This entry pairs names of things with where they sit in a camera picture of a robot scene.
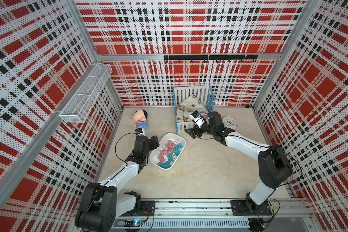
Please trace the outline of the white alarm clock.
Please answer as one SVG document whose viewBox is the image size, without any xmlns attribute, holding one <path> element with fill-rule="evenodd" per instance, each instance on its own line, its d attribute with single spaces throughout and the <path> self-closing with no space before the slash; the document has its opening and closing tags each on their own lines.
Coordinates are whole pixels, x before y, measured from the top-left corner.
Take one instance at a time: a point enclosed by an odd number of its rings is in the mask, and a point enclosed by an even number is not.
<svg viewBox="0 0 348 232">
<path fill-rule="evenodd" d="M 224 124 L 224 127 L 226 127 L 226 128 L 230 128 L 233 130 L 237 128 L 237 120 L 234 117 L 225 116 L 222 119 L 222 122 Z"/>
</svg>

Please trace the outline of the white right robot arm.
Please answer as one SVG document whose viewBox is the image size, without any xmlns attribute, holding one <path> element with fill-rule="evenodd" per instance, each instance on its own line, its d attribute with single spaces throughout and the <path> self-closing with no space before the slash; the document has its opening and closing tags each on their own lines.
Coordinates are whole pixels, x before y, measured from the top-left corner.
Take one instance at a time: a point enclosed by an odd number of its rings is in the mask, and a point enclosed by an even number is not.
<svg viewBox="0 0 348 232">
<path fill-rule="evenodd" d="M 193 139 L 208 134 L 227 147 L 234 148 L 253 158 L 258 164 L 259 182 L 246 194 L 246 206 L 249 211 L 256 211 L 265 204 L 277 188 L 292 174 L 293 168 L 286 152 L 279 145 L 266 145 L 246 138 L 232 128 L 225 127 L 218 112 L 210 112 L 207 118 L 194 111 L 190 115 L 193 128 L 185 129 Z"/>
</svg>

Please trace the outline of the printed white blanket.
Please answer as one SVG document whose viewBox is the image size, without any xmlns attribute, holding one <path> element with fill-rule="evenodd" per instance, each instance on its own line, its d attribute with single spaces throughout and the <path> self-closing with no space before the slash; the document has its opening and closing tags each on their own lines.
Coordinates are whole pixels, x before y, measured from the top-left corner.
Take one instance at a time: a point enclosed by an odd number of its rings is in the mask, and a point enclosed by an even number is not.
<svg viewBox="0 0 348 232">
<path fill-rule="evenodd" d="M 182 101 L 176 108 L 177 122 L 187 122 L 191 120 L 189 116 L 194 111 L 198 111 L 203 117 L 208 114 L 208 110 L 198 100 L 197 96 L 192 94 L 184 101 Z"/>
</svg>

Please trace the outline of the white plastic storage box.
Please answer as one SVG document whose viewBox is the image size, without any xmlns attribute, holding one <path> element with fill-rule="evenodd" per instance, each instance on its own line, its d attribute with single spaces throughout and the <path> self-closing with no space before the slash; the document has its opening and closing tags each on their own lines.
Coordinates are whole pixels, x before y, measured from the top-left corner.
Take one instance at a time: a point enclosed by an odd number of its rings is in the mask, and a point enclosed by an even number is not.
<svg viewBox="0 0 348 232">
<path fill-rule="evenodd" d="M 186 146 L 186 141 L 174 133 L 167 133 L 159 142 L 159 147 L 151 152 L 149 161 L 156 167 L 171 170 Z"/>
</svg>

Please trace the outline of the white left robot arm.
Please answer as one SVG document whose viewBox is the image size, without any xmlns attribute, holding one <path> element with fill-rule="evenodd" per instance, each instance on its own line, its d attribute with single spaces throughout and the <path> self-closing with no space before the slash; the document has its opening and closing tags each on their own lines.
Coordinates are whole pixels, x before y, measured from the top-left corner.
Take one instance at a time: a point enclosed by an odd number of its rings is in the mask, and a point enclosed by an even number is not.
<svg viewBox="0 0 348 232">
<path fill-rule="evenodd" d="M 148 164 L 151 151 L 159 147 L 157 136 L 138 135 L 134 149 L 115 173 L 100 183 L 89 183 L 82 196 L 74 224 L 84 232 L 107 232 L 117 217 L 128 213 L 137 215 L 142 210 L 141 195 L 125 192 L 122 188 Z"/>
</svg>

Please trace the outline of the blue white toy crib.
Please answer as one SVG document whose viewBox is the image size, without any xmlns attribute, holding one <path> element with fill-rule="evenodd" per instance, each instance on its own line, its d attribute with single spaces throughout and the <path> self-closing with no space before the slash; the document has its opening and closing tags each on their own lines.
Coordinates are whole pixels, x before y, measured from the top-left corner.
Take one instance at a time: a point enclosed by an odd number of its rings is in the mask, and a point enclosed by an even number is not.
<svg viewBox="0 0 348 232">
<path fill-rule="evenodd" d="M 210 85 L 174 87 L 176 132 L 193 127 L 190 115 L 198 111 L 203 117 L 213 111 L 215 96 Z"/>
</svg>

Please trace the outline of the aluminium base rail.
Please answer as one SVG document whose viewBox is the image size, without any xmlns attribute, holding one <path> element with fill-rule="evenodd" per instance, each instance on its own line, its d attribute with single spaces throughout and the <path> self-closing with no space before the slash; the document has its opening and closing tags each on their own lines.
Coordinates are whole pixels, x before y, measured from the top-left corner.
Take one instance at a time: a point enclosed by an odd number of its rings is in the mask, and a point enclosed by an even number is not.
<svg viewBox="0 0 348 232">
<path fill-rule="evenodd" d="M 272 198 L 253 208 L 236 199 L 144 199 L 138 215 L 118 217 L 112 229 L 246 229 L 253 232 L 316 232 L 311 210 L 301 198 Z"/>
</svg>

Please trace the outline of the black hook rail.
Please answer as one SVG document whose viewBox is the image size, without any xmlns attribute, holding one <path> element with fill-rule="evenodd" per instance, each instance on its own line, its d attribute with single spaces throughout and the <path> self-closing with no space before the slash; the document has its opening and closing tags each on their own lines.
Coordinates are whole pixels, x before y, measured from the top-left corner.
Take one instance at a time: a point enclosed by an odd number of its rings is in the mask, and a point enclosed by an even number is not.
<svg viewBox="0 0 348 232">
<path fill-rule="evenodd" d="M 255 61 L 258 55 L 165 55 L 165 61 Z"/>
</svg>

